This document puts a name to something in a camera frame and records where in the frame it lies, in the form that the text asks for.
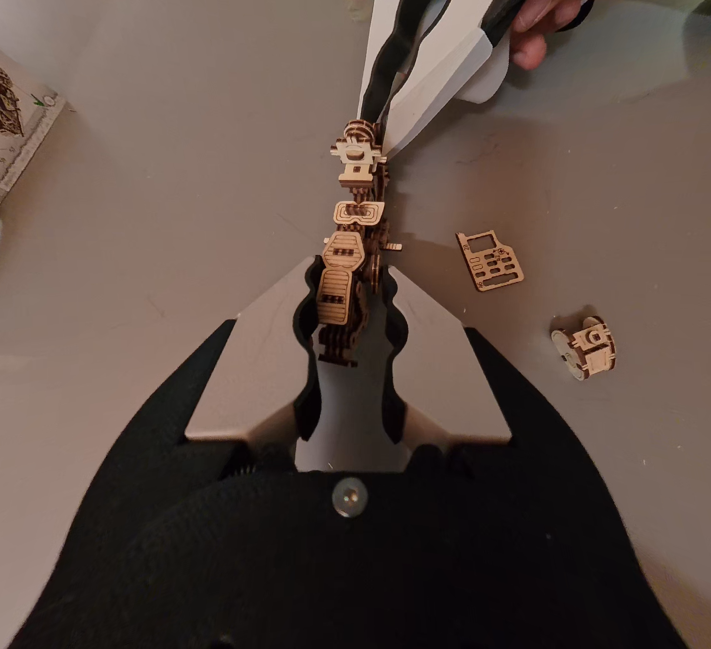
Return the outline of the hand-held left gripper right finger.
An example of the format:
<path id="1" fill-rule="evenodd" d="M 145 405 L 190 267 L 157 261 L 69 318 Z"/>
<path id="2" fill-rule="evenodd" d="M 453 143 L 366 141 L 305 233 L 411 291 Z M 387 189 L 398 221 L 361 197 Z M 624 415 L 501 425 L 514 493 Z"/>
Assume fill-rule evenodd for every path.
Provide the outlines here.
<path id="1" fill-rule="evenodd" d="M 511 439 L 460 320 L 394 266 L 383 274 L 387 358 L 383 425 L 404 445 Z"/>

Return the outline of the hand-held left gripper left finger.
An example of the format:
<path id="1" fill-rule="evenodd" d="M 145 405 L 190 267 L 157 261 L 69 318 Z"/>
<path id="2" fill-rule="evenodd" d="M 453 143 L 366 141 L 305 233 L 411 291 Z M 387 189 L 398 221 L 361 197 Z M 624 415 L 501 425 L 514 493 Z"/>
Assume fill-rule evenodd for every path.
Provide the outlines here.
<path id="1" fill-rule="evenodd" d="M 304 259 L 237 317 L 185 435 L 190 440 L 295 443 L 321 413 L 311 336 L 323 263 Z"/>

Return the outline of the wooden motorcycle model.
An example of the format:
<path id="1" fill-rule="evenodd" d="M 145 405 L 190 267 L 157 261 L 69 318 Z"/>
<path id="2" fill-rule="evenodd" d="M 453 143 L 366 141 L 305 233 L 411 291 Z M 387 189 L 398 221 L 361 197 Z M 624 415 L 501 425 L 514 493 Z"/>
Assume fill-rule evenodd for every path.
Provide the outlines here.
<path id="1" fill-rule="evenodd" d="M 384 215 L 389 174 L 382 138 L 377 123 L 356 119 L 347 123 L 331 147 L 331 155 L 343 166 L 339 184 L 351 199 L 336 203 L 336 229 L 321 254 L 324 271 L 316 307 L 323 351 L 318 358 L 342 367 L 358 364 L 353 353 L 369 320 L 366 288 L 372 293 L 379 290 L 381 253 L 402 249 L 390 242 L 390 224 Z"/>

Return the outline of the grey desk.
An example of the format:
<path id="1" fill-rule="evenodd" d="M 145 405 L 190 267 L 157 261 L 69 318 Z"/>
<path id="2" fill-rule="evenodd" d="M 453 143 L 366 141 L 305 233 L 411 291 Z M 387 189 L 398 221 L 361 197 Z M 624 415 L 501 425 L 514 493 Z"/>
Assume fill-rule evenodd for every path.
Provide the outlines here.
<path id="1" fill-rule="evenodd" d="M 1 208 L 1 646 L 98 466 L 225 318 L 321 250 L 364 0 L 1 0 L 68 103 Z M 564 415 L 690 647 L 710 647 L 710 0 L 596 0 L 545 63 L 396 156 L 391 261 Z M 523 281 L 481 292 L 456 233 Z M 600 316 L 614 369 L 551 341 Z"/>

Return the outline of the person's right hand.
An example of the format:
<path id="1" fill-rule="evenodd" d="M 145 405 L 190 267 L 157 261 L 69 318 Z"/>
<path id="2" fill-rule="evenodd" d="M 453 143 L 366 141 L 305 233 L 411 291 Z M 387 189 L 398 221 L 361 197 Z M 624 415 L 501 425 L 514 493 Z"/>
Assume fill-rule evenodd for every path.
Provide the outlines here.
<path id="1" fill-rule="evenodd" d="M 526 0 L 511 24 L 511 62 L 524 70 L 540 66 L 546 55 L 545 36 L 578 15 L 581 0 Z"/>

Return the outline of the small wooden cylinder assembly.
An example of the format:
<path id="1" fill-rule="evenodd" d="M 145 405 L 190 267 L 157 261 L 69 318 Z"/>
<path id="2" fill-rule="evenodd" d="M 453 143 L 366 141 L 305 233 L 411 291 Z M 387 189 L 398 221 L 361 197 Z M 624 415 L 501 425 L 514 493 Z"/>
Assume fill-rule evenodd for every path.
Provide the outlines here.
<path id="1" fill-rule="evenodd" d="M 582 326 L 575 333 L 556 329 L 550 334 L 558 354 L 578 381 L 614 369 L 617 357 L 614 338 L 600 316 L 584 318 Z"/>

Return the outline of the printed instruction booklet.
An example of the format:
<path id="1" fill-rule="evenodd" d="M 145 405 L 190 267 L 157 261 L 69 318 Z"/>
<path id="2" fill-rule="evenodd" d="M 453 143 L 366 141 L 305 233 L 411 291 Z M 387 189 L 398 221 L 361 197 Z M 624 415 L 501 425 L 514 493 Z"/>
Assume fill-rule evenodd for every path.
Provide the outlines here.
<path id="1" fill-rule="evenodd" d="M 66 100 L 1 54 L 1 200 L 21 177 Z"/>

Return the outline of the small slotted wooden puzzle frame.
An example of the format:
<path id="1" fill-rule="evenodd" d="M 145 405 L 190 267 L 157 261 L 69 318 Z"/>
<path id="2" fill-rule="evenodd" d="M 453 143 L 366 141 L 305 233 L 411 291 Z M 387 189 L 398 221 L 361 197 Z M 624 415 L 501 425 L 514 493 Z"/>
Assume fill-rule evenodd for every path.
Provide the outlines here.
<path id="1" fill-rule="evenodd" d="M 513 249 L 502 244 L 493 230 L 473 235 L 458 232 L 456 237 L 477 290 L 500 289 L 525 278 Z"/>

